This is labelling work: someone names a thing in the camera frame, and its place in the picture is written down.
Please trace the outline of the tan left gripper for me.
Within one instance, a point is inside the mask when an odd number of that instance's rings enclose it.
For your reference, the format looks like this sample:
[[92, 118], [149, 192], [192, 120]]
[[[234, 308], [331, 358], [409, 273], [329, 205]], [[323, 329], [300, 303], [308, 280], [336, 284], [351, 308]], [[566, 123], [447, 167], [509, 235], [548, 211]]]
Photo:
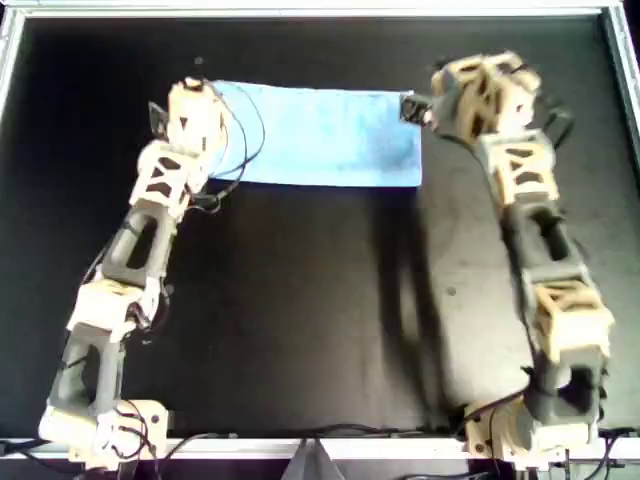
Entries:
[[213, 154], [224, 144], [226, 106], [212, 85], [202, 78], [185, 77], [168, 95], [167, 138], [191, 155]]

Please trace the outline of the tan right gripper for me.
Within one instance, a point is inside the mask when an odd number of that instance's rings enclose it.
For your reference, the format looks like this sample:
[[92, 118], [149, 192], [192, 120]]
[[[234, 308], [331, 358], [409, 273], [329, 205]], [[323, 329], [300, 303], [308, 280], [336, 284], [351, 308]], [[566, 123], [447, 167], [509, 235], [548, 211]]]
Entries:
[[439, 134], [475, 141], [512, 134], [534, 117], [541, 77], [513, 51], [444, 63], [431, 77], [431, 123]]

